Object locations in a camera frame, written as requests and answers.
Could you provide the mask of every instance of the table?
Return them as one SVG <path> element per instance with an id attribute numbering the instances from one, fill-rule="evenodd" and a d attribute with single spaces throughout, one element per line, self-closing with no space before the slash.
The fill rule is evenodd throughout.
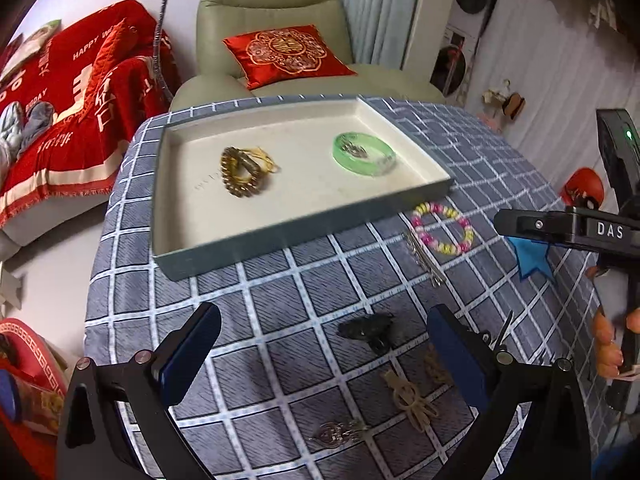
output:
<path id="1" fill-rule="evenodd" d="M 543 177 L 502 138 L 464 110 L 383 98 L 365 101 L 447 166 L 456 185 L 444 201 L 476 231 L 462 256 L 434 254 L 447 277 L 433 288 L 411 255 L 399 214 L 300 246 L 170 282 L 149 248 L 151 192 L 165 123 L 238 108 L 324 96 L 255 98 L 191 108 L 145 122 L 127 151 L 104 221 L 88 295 L 85 353 L 98 364 L 154 348 L 201 301 L 222 312 L 223 329 L 183 402 L 172 408 L 185 438 L 218 479 L 432 478 L 477 415 L 453 387 L 427 376 L 425 319 L 446 303 L 474 330 L 498 330 L 510 310 L 506 345 L 520 361 L 568 356 L 578 371 L 593 441 L 604 440 L 614 414 L 605 381 L 594 378 L 590 320 L 597 302 L 584 270 L 595 255 L 552 248 L 555 283 L 536 274 L 520 281 L 510 246 L 492 218 L 499 208 L 561 208 Z M 425 218 L 439 238 L 457 227 Z M 376 357 L 366 344 L 341 339 L 337 325 L 365 313 L 395 317 L 393 349 Z M 417 433 L 393 404 L 381 372 L 393 368 L 440 410 Z M 134 448 L 152 476 L 161 473 L 128 406 Z M 520 406 L 488 478 L 502 471 L 527 413 Z M 323 449 L 307 439 L 324 422 L 360 418 L 364 442 Z"/>

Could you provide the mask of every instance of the bead bracelet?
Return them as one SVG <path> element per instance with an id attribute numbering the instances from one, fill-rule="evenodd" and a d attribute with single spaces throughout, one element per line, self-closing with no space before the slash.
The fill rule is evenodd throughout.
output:
<path id="1" fill-rule="evenodd" d="M 465 237 L 459 244 L 446 244 L 433 237 L 430 233 L 424 230 L 422 225 L 422 215 L 426 213 L 441 214 L 447 218 L 451 218 L 458 222 L 460 227 L 465 231 Z M 471 227 L 471 223 L 468 219 L 460 214 L 460 211 L 456 211 L 453 208 L 447 207 L 442 204 L 434 202 L 424 202 L 418 205 L 414 209 L 414 214 L 411 218 L 411 225 L 414 226 L 415 232 L 420 237 L 420 240 L 434 251 L 441 254 L 450 254 L 457 256 L 462 253 L 466 253 L 474 242 L 474 229 Z"/>
<path id="2" fill-rule="evenodd" d="M 265 163 L 265 169 L 261 168 L 250 155 L 262 160 Z M 238 175 L 240 167 L 246 170 L 248 176 Z M 267 173 L 273 173 L 276 169 L 277 166 L 260 148 L 239 150 L 229 146 L 224 149 L 220 157 L 222 182 L 229 193 L 238 197 L 258 193 Z"/>

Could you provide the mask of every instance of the pink and yellow bead bracelet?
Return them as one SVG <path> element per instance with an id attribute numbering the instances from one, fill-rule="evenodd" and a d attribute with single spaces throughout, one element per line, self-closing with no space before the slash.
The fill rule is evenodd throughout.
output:
<path id="1" fill-rule="evenodd" d="M 424 230 L 422 225 L 422 215 L 427 213 L 434 213 L 446 216 L 458 222 L 460 227 L 465 231 L 465 238 L 459 244 L 446 244 L 433 237 L 430 233 Z M 474 229 L 471 227 L 471 222 L 460 214 L 460 211 L 456 211 L 453 208 L 447 207 L 442 204 L 434 202 L 424 202 L 418 205 L 414 209 L 414 214 L 411 218 L 411 225 L 414 226 L 416 234 L 420 237 L 420 240 L 427 246 L 442 254 L 450 254 L 457 256 L 462 253 L 466 253 L 474 242 Z"/>

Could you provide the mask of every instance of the screw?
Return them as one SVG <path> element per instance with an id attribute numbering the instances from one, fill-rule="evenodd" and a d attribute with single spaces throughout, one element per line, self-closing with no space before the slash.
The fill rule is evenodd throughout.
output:
<path id="1" fill-rule="evenodd" d="M 513 356 L 509 352 L 501 350 L 495 355 L 495 360 L 501 365 L 510 365 L 513 363 Z"/>
<path id="2" fill-rule="evenodd" d="M 78 359 L 78 362 L 76 363 L 76 368 L 78 370 L 84 370 L 90 364 L 91 364 L 91 359 L 89 359 L 88 357 L 81 357 Z"/>
<path id="3" fill-rule="evenodd" d="M 569 370 L 571 370 L 571 368 L 573 367 L 571 361 L 569 361 L 569 359 L 566 359 L 564 357 L 560 357 L 556 360 L 556 365 L 558 366 L 558 368 L 560 368 L 563 372 L 568 372 Z"/>
<path id="4" fill-rule="evenodd" d="M 143 365 L 151 359 L 152 354 L 153 352 L 151 350 L 140 350 L 139 352 L 136 352 L 133 358 L 139 365 Z"/>

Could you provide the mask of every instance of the tray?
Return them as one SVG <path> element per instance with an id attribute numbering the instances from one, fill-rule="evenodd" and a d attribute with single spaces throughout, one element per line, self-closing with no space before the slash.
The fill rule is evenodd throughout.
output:
<path id="1" fill-rule="evenodd" d="M 382 176 L 338 165 L 343 132 L 384 140 L 396 164 Z M 280 171 L 260 194 L 230 195 L 225 147 L 260 147 Z M 164 128 L 153 193 L 152 253 L 181 280 L 413 208 L 449 192 L 452 178 L 420 146 L 359 98 L 238 109 Z"/>

